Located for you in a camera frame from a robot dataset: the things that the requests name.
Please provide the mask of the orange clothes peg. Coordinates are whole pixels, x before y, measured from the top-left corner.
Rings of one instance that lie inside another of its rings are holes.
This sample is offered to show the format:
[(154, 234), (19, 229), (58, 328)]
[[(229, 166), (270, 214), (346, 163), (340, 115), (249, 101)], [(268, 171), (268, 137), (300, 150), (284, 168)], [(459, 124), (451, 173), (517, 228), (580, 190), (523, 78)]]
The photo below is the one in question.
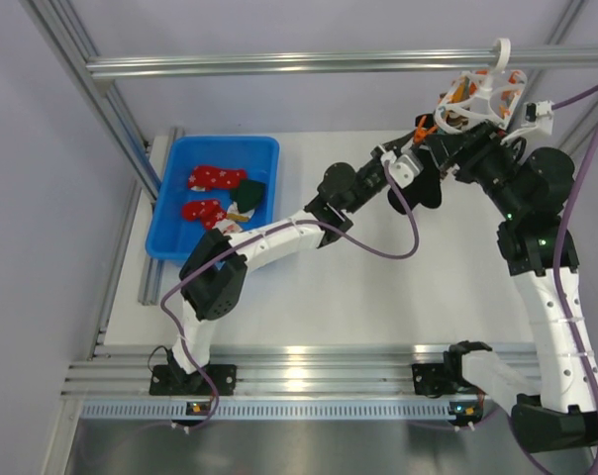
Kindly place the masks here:
[(435, 123), (433, 114), (424, 114), (416, 118), (416, 129), (413, 135), (413, 143), (420, 144), (424, 139), (433, 134), (438, 126)]

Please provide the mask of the black striped sock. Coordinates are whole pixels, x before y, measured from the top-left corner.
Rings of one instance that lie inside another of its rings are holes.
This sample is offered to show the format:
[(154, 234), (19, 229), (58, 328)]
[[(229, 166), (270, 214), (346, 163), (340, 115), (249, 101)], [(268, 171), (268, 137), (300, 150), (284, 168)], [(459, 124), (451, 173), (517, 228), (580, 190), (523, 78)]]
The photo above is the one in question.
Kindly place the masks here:
[(406, 188), (400, 188), (411, 210), (422, 205), (428, 209), (437, 209), (442, 203), (441, 177), (433, 159), (428, 154), (421, 154), (421, 173)]

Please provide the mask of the white round clip hanger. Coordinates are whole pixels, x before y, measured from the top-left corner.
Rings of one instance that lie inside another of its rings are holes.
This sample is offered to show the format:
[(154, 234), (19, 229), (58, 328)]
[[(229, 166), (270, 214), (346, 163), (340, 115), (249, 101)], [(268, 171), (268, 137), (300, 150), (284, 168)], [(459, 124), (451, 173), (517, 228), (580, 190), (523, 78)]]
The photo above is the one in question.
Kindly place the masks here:
[(497, 39), (495, 58), (487, 69), (466, 70), (451, 84), (434, 111), (435, 123), (442, 109), (455, 111), (469, 119), (464, 133), (483, 122), (491, 122), (506, 130), (527, 85), (521, 69), (509, 69), (512, 44)]

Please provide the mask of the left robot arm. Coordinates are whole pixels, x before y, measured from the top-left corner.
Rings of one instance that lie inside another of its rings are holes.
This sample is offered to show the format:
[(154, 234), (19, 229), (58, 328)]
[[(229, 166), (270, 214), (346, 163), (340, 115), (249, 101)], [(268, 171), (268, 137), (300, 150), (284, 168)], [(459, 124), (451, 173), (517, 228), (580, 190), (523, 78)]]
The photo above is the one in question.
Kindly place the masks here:
[(375, 147), (359, 169), (345, 162), (324, 173), (317, 195), (302, 210), (251, 231), (205, 234), (179, 272), (178, 285), (168, 291), (184, 304), (177, 319), (177, 341), (167, 353), (172, 384), (194, 393), (205, 384), (213, 324), (239, 302), (247, 276), (286, 256), (325, 247), (347, 236), (350, 215), (384, 189), (402, 200), (403, 190), (423, 171), (414, 149), (420, 143), (411, 132)]

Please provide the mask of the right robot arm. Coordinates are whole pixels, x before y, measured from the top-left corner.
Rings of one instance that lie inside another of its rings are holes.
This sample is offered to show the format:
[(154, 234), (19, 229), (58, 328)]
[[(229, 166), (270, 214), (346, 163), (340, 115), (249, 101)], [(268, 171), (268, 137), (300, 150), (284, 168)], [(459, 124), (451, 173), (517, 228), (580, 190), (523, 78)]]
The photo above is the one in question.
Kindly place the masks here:
[(459, 135), (425, 138), (434, 165), (475, 183), (503, 220), (497, 244), (527, 311), (540, 386), (532, 385), (480, 341), (444, 353), (444, 378), (456, 392), (472, 386), (510, 418), (520, 446), (541, 453), (598, 447), (598, 369), (579, 302), (579, 259), (561, 212), (574, 185), (574, 163), (563, 151), (539, 147), (520, 156), (525, 139), (481, 123)]

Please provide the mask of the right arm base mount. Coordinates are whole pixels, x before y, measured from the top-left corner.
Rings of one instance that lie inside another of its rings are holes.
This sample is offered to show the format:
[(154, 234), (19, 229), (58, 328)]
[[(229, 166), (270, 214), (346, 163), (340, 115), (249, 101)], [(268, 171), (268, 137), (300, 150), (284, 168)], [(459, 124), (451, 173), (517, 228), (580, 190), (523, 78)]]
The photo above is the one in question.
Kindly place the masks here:
[(477, 389), (446, 369), (442, 363), (415, 363), (411, 366), (416, 395), (436, 399), (448, 395), (474, 395)]

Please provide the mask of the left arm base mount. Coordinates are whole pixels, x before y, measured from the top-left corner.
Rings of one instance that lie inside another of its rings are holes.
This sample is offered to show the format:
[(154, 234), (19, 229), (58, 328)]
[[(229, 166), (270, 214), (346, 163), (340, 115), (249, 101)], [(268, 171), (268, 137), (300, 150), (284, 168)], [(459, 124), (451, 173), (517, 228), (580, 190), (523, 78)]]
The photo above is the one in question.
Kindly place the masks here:
[[(232, 396), (237, 382), (237, 366), (209, 364), (204, 367), (220, 396)], [(211, 396), (210, 383), (199, 373), (186, 374), (180, 368), (157, 365), (151, 372), (149, 393), (152, 396)]]

